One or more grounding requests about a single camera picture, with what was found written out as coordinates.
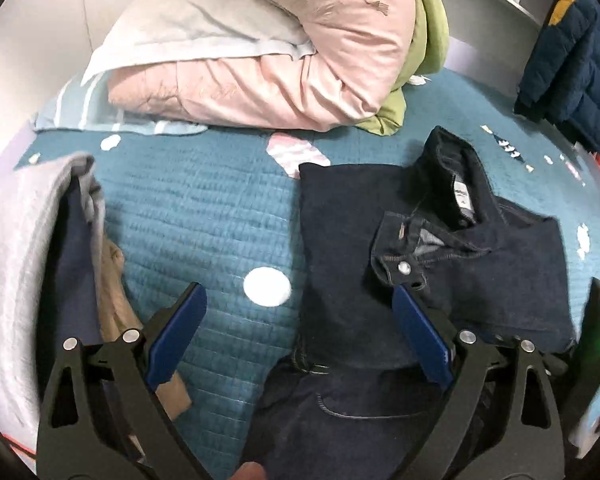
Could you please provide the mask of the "dark denim jacket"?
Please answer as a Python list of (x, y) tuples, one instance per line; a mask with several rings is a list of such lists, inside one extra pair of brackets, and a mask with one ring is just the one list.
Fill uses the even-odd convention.
[(546, 364), (576, 342), (556, 219), (497, 196), (443, 128), (408, 167), (305, 162), (308, 278), (297, 342), (265, 382), (242, 451), (269, 479), (397, 479), (442, 398), (392, 310), (396, 287), (457, 328)]

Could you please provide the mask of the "tan folded garment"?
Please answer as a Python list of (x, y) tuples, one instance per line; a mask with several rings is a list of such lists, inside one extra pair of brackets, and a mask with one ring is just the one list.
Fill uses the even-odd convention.
[[(143, 327), (126, 298), (122, 284), (123, 268), (122, 250), (104, 236), (98, 278), (98, 318), (100, 333), (106, 342), (118, 339), (129, 328), (140, 330)], [(171, 420), (177, 419), (192, 406), (185, 382), (178, 372), (157, 388), (156, 395)]]

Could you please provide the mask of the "navy folded garment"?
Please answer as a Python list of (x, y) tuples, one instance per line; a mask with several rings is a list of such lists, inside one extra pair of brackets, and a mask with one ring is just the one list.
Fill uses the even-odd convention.
[(73, 177), (59, 201), (38, 303), (35, 342), (45, 353), (55, 353), (69, 337), (84, 344), (100, 341), (92, 229), (81, 198)]

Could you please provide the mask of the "grey folded garment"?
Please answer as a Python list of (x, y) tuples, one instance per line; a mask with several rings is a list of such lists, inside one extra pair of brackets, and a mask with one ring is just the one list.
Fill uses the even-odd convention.
[(94, 165), (93, 155), (77, 152), (21, 167), (0, 180), (0, 430), (29, 450), (36, 447), (40, 422), (38, 305), (60, 199), (72, 181), (95, 228), (87, 255), (100, 263), (105, 203)]

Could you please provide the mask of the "teal candy print bedspread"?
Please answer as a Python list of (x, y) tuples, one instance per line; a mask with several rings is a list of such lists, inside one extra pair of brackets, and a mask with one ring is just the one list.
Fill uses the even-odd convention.
[[(469, 141), (494, 191), (562, 228), (571, 312), (600, 279), (600, 170), (548, 125), (513, 114), (513, 102), (452, 70), (407, 87), (407, 115), (394, 136), (357, 128), (312, 133), (333, 164), (414, 162), (435, 126)], [(94, 156), (104, 190), (105, 230), (122, 250), (126, 294), (140, 318), (165, 307), (189, 282), (203, 284), (208, 312), (181, 362), (193, 407), (176, 428), (217, 479), (235, 469), (268, 371), (286, 354), (300, 298), (260, 307), (244, 293), (260, 266), (282, 271), (293, 288), (306, 277), (298, 226), (298, 185), (266, 150), (262, 130), (213, 128), (194, 136), (125, 133), (111, 150), (97, 131), (39, 133), (24, 157), (49, 162)]]

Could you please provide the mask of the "yellow navy puffer jacket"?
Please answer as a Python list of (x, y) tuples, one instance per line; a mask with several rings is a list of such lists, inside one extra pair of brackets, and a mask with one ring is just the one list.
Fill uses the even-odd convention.
[(600, 156), (600, 4), (555, 0), (528, 59), (514, 112), (546, 120)]

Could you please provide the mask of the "lavender headboard shelf unit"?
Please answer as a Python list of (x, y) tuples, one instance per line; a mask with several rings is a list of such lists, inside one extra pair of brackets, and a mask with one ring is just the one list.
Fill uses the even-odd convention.
[(516, 96), (554, 0), (442, 0), (449, 21), (445, 67)]

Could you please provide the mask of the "pink green folded quilt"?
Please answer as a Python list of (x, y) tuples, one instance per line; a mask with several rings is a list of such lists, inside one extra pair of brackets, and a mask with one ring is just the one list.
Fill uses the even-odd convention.
[(404, 86), (442, 69), (442, 0), (220, 0), (217, 40), (111, 66), (109, 102), (212, 126), (391, 136)]

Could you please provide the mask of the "light blue pillow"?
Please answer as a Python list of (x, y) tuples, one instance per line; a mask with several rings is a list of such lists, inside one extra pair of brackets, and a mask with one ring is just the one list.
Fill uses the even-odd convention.
[(81, 84), (122, 67), (314, 53), (298, 18), (272, 0), (133, 0), (92, 54)]

